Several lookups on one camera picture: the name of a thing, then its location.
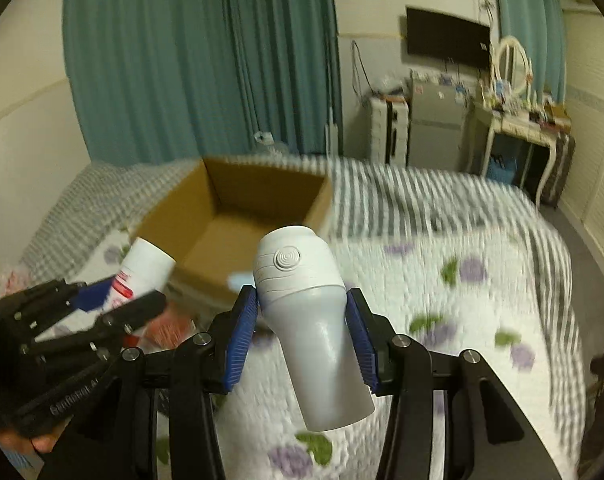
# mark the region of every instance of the bottle with red label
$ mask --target bottle with red label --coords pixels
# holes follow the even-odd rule
[[[102,306],[108,312],[152,290],[162,290],[175,260],[143,238],[136,238],[111,284]]]

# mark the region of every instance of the table leg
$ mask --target table leg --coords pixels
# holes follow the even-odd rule
[[[544,168],[544,173],[542,173],[542,178],[540,179],[540,183],[538,184],[538,192],[536,193],[536,207],[540,209],[540,197],[542,196],[542,190],[546,185],[546,181],[551,175],[551,171],[553,170],[553,166],[556,164],[556,144],[550,144],[548,147],[548,162],[546,163],[546,168]]]
[[[528,168],[531,167],[531,156],[533,156],[533,144],[528,144],[527,160],[524,163],[524,170],[522,170],[522,178],[520,179],[520,189],[524,187],[524,181],[527,179]]]
[[[491,121],[489,133],[486,136],[486,149],[484,150],[484,158],[482,160],[482,173],[480,176],[486,177],[486,171],[489,169],[489,160],[491,158],[491,150],[493,149],[493,139],[495,138],[495,120]]]

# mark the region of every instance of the television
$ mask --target television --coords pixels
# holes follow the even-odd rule
[[[409,54],[489,70],[490,43],[490,29],[482,23],[406,7],[406,49]]]

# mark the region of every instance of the blue gripper pad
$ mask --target blue gripper pad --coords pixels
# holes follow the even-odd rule
[[[226,367],[222,384],[228,392],[240,380],[253,330],[255,329],[255,321],[258,317],[258,295],[255,288],[252,287],[252,289],[250,295],[246,298],[242,313],[226,346]]]
[[[77,291],[76,296],[71,299],[73,308],[89,312],[100,308],[106,301],[106,297],[111,290],[113,276],[101,280],[100,282],[92,283],[84,286]]]
[[[346,325],[351,333],[355,356],[360,365],[360,373],[362,380],[371,388],[372,393],[376,393],[380,382],[378,381],[378,361],[376,354],[373,351],[373,345],[368,338],[358,307],[351,292],[346,293],[346,310],[345,310]]]

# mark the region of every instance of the round button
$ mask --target round button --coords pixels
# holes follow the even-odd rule
[[[480,354],[477,353],[475,350],[464,350],[464,352],[462,353],[462,357],[465,361],[471,364],[477,364],[482,360]]]
[[[278,249],[273,257],[273,263],[279,270],[291,270],[300,263],[300,251],[293,246]]]

